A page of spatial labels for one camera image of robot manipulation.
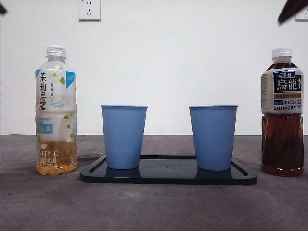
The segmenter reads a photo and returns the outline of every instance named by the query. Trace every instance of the electrical outlet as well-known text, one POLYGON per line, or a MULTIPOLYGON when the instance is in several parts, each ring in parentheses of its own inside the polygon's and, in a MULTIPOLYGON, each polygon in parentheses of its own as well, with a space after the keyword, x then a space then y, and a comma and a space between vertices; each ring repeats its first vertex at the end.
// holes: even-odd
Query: electrical outlet
POLYGON ((80 21, 101 20, 101 0, 78 0, 80 21))
POLYGON ((308 7, 302 9, 296 14, 295 20, 297 21, 308 21, 308 7))

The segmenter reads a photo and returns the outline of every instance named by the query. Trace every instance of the suntory oolong tea bottle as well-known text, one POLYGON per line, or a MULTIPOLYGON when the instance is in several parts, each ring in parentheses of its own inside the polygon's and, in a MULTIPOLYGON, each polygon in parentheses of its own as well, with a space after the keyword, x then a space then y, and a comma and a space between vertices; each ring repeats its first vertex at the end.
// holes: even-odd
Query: suntory oolong tea bottle
POLYGON ((262 164, 267 173, 295 177, 303 172, 303 73, 292 49, 275 48, 262 75, 262 164))
POLYGON ((68 173, 77 166, 76 75, 65 62, 66 50, 47 47, 47 62, 36 78, 36 171, 68 173))

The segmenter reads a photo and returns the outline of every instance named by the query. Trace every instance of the blue cup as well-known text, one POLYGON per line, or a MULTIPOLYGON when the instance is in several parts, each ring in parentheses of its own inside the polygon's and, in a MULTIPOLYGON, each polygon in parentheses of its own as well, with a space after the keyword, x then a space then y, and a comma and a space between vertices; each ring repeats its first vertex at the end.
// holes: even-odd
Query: blue cup
POLYGON ((197 165, 224 171, 231 167, 236 105, 189 107, 197 165))
POLYGON ((139 165, 146 106, 102 105, 106 161, 109 168, 139 165))

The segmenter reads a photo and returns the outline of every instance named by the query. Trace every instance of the black tray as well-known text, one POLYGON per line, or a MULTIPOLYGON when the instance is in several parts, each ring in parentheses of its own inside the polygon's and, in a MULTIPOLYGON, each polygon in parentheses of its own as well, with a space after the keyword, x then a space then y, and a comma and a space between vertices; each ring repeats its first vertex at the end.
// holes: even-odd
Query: black tray
POLYGON ((102 156, 80 173, 80 179, 89 183, 135 184, 208 184, 253 185, 257 175, 236 160, 227 171, 207 171, 197 167, 196 156, 141 155, 137 168, 117 170, 108 168, 102 156))

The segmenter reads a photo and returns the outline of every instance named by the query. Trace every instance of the table surface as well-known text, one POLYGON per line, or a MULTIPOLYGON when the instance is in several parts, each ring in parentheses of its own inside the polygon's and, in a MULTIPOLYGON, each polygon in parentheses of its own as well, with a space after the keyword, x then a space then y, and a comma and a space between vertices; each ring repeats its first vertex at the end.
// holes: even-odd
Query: table surface
MULTIPOLYGON (((260 136, 234 141, 233 157, 258 175, 252 186, 84 183, 80 171, 104 153, 103 136, 79 135, 77 148, 76 170, 43 176, 35 136, 1 136, 2 231, 308 230, 308 170, 262 172, 260 136)), ((142 154, 194 155, 193 138, 144 136, 142 154)))

